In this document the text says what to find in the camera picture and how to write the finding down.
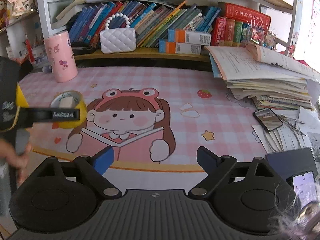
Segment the person's left hand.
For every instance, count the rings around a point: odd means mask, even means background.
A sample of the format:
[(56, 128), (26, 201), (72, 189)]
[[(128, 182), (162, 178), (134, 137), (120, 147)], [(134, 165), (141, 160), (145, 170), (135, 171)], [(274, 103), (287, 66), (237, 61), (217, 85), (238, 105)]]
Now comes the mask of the person's left hand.
[(24, 153), (22, 155), (18, 155), (10, 143), (1, 139), (1, 159), (5, 159), (11, 167), (16, 168), (18, 185), (21, 185), (28, 177), (28, 154), (32, 150), (32, 144), (28, 142), (25, 146)]

